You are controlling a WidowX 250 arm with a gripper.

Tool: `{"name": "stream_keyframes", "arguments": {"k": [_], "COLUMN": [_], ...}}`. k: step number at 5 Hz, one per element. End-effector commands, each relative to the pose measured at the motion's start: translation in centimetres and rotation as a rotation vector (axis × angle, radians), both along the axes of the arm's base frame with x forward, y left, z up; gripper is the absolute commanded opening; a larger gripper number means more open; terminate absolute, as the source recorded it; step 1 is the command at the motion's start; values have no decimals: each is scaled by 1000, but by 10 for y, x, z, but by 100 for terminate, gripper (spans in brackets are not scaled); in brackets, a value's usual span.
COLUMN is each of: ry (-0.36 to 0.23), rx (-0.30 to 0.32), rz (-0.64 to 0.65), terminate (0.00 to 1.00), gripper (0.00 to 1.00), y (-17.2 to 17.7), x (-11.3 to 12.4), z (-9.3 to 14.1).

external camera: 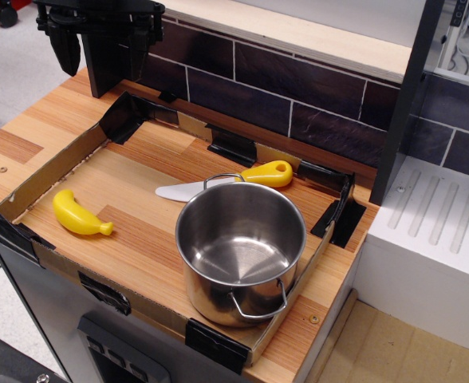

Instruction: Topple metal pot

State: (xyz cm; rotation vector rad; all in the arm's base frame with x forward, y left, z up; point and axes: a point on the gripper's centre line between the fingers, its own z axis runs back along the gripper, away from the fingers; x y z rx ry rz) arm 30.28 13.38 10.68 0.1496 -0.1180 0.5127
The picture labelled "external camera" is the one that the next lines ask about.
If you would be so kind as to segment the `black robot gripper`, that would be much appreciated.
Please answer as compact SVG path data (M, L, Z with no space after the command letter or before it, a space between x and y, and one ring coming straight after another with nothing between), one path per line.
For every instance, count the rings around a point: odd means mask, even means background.
M151 42L162 41L162 16L159 2L131 1L36 1L37 28L49 36L61 69L74 77L81 62L77 35L128 38L130 77L137 81Z

